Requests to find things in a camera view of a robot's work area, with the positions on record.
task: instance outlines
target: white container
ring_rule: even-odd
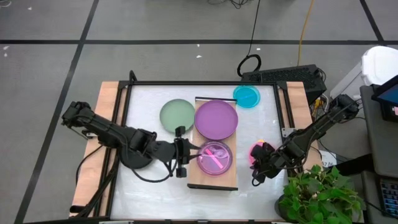
[[[390,47],[372,47],[359,62],[330,92],[332,99],[347,94],[360,99],[359,88],[363,85],[382,85],[398,75],[398,50]]]

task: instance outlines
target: floor tile line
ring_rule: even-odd
[[[0,44],[98,44],[98,45],[182,45],[182,44],[250,44],[250,40],[0,40]],[[253,40],[261,45],[298,45],[299,40]],[[398,40],[303,40],[303,45],[393,45]]]
[[[83,50],[84,40],[87,38],[88,30],[90,29],[91,22],[93,21],[94,14],[95,14],[96,8],[98,6],[98,1],[99,0],[93,0],[93,4],[92,4],[90,12],[88,14],[88,18],[87,18],[86,24],[84,26],[83,32],[81,34],[79,44],[76,48],[76,52],[75,52],[72,62],[70,64],[70,68],[69,68],[67,77],[65,79],[65,82],[63,84],[61,94],[59,96],[57,105],[55,107],[54,114],[52,116],[47,133],[45,135],[42,148],[40,149],[39,156],[36,160],[36,164],[34,166],[32,175],[31,175],[29,183],[27,185],[25,194],[22,198],[21,205],[18,209],[18,213],[17,213],[16,219],[14,221],[15,224],[16,223],[20,224],[20,223],[24,222],[27,210],[29,208],[30,201],[32,200],[34,190],[36,188],[37,182],[40,177],[40,173],[41,173],[43,165],[44,165],[45,158],[49,151],[50,143],[53,138],[55,128],[57,127],[57,124],[59,122],[60,115],[62,112],[62,107],[66,100],[67,93],[68,93],[70,84],[72,82],[73,75],[75,74],[75,70],[76,70],[80,55],[81,55],[81,51]]]
[[[0,44],[79,44],[80,40],[0,40]]]
[[[379,41],[383,41],[384,40],[383,36],[381,35],[380,30],[376,24],[376,21],[374,20],[374,18],[372,16],[372,13],[368,7],[368,4],[366,4],[365,0],[359,0],[359,1],[362,5],[362,8],[363,8],[365,14],[366,14],[366,17],[368,18],[369,23],[371,24],[374,34],[376,35],[376,37]]]

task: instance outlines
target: potted plant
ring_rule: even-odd
[[[349,177],[342,176],[336,167],[322,171],[318,165],[289,178],[284,194],[275,203],[283,219],[300,224],[352,223],[354,212],[361,218],[362,206]]]

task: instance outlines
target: computer screen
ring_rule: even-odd
[[[398,103],[398,84],[386,90],[384,93],[381,93],[379,98],[391,103]]]
[[[398,106],[398,75],[391,78],[385,84],[377,87],[372,96],[373,100],[388,104],[394,109]]]

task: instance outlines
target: green plate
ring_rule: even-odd
[[[185,126],[185,130],[190,129],[194,117],[195,109],[192,104],[181,99],[170,100],[160,111],[160,122],[171,133],[175,133],[175,129],[179,126]]]

